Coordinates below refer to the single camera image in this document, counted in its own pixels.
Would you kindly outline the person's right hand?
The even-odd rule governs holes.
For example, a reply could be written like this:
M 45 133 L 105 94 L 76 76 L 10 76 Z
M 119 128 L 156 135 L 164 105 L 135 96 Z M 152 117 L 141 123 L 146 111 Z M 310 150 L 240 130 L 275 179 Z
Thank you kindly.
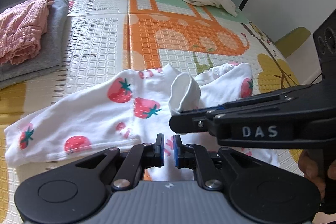
M 321 194 L 321 199 L 323 199 L 326 188 L 325 182 L 323 178 L 319 177 L 317 163 L 309 157 L 306 150 L 303 150 L 299 156 L 298 167 L 299 170 L 304 174 L 304 177 L 317 186 Z

